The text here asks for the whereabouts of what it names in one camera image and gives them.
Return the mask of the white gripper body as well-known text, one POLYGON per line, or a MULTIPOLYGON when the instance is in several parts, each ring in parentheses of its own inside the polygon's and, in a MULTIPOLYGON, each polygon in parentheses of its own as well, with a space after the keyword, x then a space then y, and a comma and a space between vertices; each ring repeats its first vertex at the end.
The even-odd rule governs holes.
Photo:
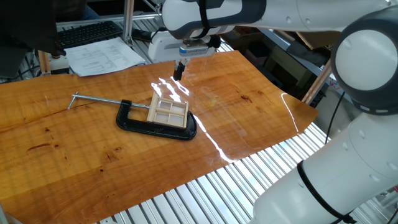
POLYGON ((211 43, 211 37, 202 39, 175 39, 168 31, 153 32, 148 54, 154 62, 181 60, 210 56, 216 51, 211 43))

